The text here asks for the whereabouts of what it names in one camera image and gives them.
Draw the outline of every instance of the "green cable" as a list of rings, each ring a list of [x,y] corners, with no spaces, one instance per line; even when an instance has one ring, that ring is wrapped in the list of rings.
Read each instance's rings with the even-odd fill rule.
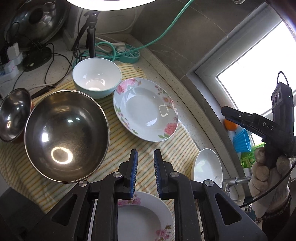
[[[143,45],[139,48],[135,48],[135,49],[132,49],[132,50],[129,50],[129,51],[126,51],[126,52],[123,52],[123,53],[116,53],[116,50],[113,46],[113,44],[109,43],[109,42],[99,42],[97,44],[95,44],[95,46],[98,46],[98,45],[101,45],[101,44],[108,44],[110,45],[111,49],[112,49],[112,52],[113,52],[113,55],[99,55],[99,54],[96,54],[96,56],[98,57],[101,57],[101,58],[109,58],[109,59],[112,59],[111,61],[114,62],[115,59],[119,58],[120,55],[122,54],[126,54],[126,53],[130,53],[130,52],[133,52],[133,51],[137,51],[137,50],[140,50],[142,48],[146,48],[148,46],[150,46],[151,44],[154,44],[155,42],[157,42],[158,40],[160,40],[162,37],[164,37],[167,32],[175,25],[175,23],[177,22],[177,20],[181,17],[181,15],[183,14],[183,12],[189,7],[189,5],[193,2],[194,0],[189,0],[186,5],[182,8],[182,10],[179,12],[179,14],[175,17],[174,21],[168,26],[168,28],[158,37],[156,38],[155,40],[151,41],[150,43],[146,44],[146,45]],[[85,51],[85,53],[82,55],[82,57],[88,57],[89,54],[89,51]]]

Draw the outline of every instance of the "tripod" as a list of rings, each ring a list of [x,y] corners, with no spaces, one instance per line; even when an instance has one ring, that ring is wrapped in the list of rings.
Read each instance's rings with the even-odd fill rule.
[[[95,58],[96,57],[96,50],[95,50],[95,32],[96,32],[96,23],[98,21],[98,14],[99,11],[88,11],[84,14],[84,16],[88,15],[88,18],[85,24],[80,29],[77,38],[73,44],[72,51],[76,48],[81,39],[82,35],[84,34],[85,30],[87,29],[87,38],[86,38],[86,45],[85,47],[89,49],[89,57]]]

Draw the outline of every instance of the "window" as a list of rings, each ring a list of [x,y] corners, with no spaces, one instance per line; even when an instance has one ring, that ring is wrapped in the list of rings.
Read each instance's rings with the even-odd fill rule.
[[[272,120],[271,94],[279,71],[285,73],[296,103],[296,42],[278,14],[266,3],[262,6],[196,73],[220,106]],[[282,75],[279,81],[286,83]],[[261,143],[261,137],[252,137],[254,144]]]
[[[296,95],[296,42],[281,22],[245,55],[217,76],[234,105],[243,112],[257,113],[272,120],[271,93],[281,70]],[[283,75],[279,81],[286,83]],[[252,134],[255,144],[261,137]]]

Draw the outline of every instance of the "white bowl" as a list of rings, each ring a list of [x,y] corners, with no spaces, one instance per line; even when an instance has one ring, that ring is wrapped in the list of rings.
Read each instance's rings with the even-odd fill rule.
[[[79,62],[72,73],[75,87],[94,99],[111,94],[121,81],[119,67],[104,58],[87,58]]]
[[[172,233],[172,213],[159,198],[135,191],[132,200],[118,200],[118,241],[169,241]]]
[[[174,102],[150,80],[122,81],[114,92],[113,105],[121,123],[146,141],[165,141],[177,129],[178,113]]]
[[[199,152],[191,169],[191,180],[202,183],[207,179],[222,187],[223,174],[220,160],[216,153],[208,148]]]

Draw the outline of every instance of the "striped cloth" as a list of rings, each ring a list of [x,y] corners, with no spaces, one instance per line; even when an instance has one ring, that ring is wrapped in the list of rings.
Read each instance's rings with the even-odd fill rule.
[[[122,80],[132,77],[146,78],[142,70],[136,71],[131,64],[119,65]],[[75,89],[70,81],[53,91],[33,100],[34,104],[52,92],[62,89]],[[174,169],[190,178],[191,166],[199,150],[189,133],[179,122],[174,135],[163,142],[148,142],[130,133],[117,118],[113,108],[113,95],[97,100],[103,108],[110,127],[110,145],[104,162],[87,180],[95,182],[117,171],[121,162],[127,161],[131,149],[138,151],[138,172],[136,190],[157,195],[153,152],[160,149],[163,160],[172,163]],[[39,205],[47,213],[75,184],[52,182],[40,175],[31,165],[24,143],[0,142],[0,172],[7,184],[17,192]],[[173,200],[165,201],[174,216]]]

